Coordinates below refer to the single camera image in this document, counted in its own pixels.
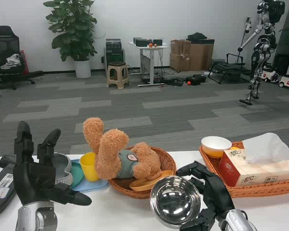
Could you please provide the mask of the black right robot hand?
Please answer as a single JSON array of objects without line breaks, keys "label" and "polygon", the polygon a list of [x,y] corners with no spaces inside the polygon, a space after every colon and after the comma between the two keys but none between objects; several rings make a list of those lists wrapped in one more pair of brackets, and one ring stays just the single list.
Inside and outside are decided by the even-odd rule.
[{"label": "black right robot hand", "polygon": [[226,214],[235,208],[232,198],[223,181],[215,173],[198,161],[188,164],[175,173],[176,176],[193,176],[190,182],[196,186],[203,195],[207,206],[202,209],[197,218],[180,227],[181,231],[209,231],[217,220],[222,231],[229,231],[230,227],[225,221]]}]

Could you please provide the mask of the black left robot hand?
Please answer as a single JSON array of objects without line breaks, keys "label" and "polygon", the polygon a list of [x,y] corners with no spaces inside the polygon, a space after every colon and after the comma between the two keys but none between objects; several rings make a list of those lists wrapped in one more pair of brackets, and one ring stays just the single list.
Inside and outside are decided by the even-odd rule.
[{"label": "black left robot hand", "polygon": [[38,145],[35,162],[32,155],[34,142],[29,124],[20,121],[17,137],[14,140],[16,164],[13,168],[15,191],[23,205],[39,201],[55,201],[61,204],[88,206],[92,203],[88,196],[70,189],[64,183],[55,183],[56,169],[52,164],[54,147],[61,135],[61,130],[54,129],[45,140]]}]

